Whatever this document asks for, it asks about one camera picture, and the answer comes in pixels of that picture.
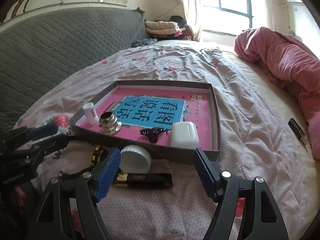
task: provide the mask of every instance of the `gray quilted headboard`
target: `gray quilted headboard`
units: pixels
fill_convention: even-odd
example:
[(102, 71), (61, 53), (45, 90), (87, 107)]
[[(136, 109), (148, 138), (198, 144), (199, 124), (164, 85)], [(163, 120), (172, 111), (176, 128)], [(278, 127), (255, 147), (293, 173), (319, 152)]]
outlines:
[(69, 8), (28, 18), (1, 32), (1, 128), (12, 128), (71, 74), (146, 38), (138, 11)]

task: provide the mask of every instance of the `curtain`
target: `curtain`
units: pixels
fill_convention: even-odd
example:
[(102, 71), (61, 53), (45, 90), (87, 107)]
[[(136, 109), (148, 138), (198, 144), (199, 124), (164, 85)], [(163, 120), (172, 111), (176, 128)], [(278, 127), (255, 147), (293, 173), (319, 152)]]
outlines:
[(190, 25), (195, 41), (202, 41), (201, 0), (182, 0), (187, 24)]
[(252, 4), (252, 27), (267, 27), (275, 29), (275, 16), (273, 10), (273, 0), (251, 0)]

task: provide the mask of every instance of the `silver screw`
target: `silver screw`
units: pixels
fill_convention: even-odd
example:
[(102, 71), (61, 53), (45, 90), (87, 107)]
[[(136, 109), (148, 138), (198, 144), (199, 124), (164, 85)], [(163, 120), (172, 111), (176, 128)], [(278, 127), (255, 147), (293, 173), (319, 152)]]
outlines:
[(264, 182), (264, 179), (262, 177), (256, 177), (256, 181), (258, 183), (262, 183), (262, 182)]
[(57, 177), (54, 177), (54, 178), (52, 178), (52, 179), (50, 180), (50, 182), (51, 182), (52, 184), (56, 184), (56, 183), (58, 182), (58, 178), (57, 178)]
[(225, 178), (230, 178), (231, 177), (231, 173), (229, 171), (223, 171), (221, 174)]
[(90, 178), (91, 176), (91, 172), (86, 171), (84, 174), (82, 174), (82, 177), (84, 177), (85, 179)]

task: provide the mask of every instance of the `pile of clothes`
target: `pile of clothes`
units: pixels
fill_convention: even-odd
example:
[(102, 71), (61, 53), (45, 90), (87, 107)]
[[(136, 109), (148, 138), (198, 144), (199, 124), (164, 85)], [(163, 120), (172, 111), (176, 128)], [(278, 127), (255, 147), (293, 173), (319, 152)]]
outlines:
[(172, 16), (170, 21), (145, 21), (146, 31), (150, 38), (161, 40), (192, 40), (188, 25), (180, 16)]

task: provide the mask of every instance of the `window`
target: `window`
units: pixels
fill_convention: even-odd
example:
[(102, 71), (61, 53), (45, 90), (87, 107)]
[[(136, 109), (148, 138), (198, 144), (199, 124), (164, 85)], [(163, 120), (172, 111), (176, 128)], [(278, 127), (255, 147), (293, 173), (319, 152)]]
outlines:
[(203, 29), (238, 35), (252, 28), (251, 0), (202, 0)]

